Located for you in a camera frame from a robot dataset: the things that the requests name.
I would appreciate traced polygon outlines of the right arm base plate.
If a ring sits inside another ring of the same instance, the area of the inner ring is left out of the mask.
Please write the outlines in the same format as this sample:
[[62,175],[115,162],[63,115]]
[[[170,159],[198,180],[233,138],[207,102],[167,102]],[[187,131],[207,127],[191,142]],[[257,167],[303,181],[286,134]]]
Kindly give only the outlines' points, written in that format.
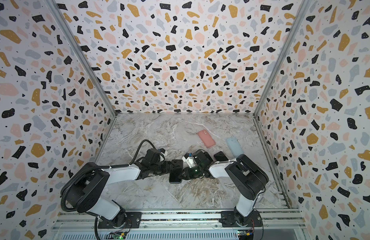
[[220,223],[224,228],[251,228],[263,226],[262,217],[256,210],[253,210],[247,217],[243,217],[237,211],[223,211],[221,212]]

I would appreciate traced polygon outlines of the black phone case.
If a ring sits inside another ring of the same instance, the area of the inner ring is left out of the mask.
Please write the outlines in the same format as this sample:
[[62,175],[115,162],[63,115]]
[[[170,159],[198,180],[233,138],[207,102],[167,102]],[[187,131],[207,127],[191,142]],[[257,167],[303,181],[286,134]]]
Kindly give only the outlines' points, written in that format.
[[172,160],[171,161],[171,172],[169,175],[170,184],[180,184],[182,179],[180,175],[183,170],[183,161],[182,160]]

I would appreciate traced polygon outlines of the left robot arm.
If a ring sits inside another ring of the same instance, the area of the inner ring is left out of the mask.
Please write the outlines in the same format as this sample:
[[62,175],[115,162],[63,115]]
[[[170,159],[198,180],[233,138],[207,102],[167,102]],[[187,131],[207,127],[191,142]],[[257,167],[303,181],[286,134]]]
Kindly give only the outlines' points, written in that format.
[[174,165],[165,160],[164,149],[149,149],[144,157],[123,165],[85,164],[61,190],[64,212],[87,213],[106,220],[124,218],[125,210],[102,196],[106,186],[169,174]]

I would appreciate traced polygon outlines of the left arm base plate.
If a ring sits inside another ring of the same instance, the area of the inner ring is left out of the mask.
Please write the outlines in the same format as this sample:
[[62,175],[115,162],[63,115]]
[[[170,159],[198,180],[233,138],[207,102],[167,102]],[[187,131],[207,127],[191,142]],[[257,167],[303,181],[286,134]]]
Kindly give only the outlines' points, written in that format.
[[138,229],[142,219],[142,212],[122,212],[118,214],[113,220],[102,218],[98,223],[99,229]]

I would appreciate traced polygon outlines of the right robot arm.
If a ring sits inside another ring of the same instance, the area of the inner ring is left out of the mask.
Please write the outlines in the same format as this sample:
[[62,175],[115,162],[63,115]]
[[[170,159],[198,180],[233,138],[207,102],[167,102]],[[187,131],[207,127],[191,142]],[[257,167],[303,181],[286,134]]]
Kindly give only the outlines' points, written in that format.
[[188,165],[180,174],[182,180],[230,178],[240,192],[233,211],[235,223],[245,226],[250,222],[257,199],[269,182],[268,175],[256,163],[244,154],[229,160],[221,151],[211,157],[204,150],[186,153],[182,160]]

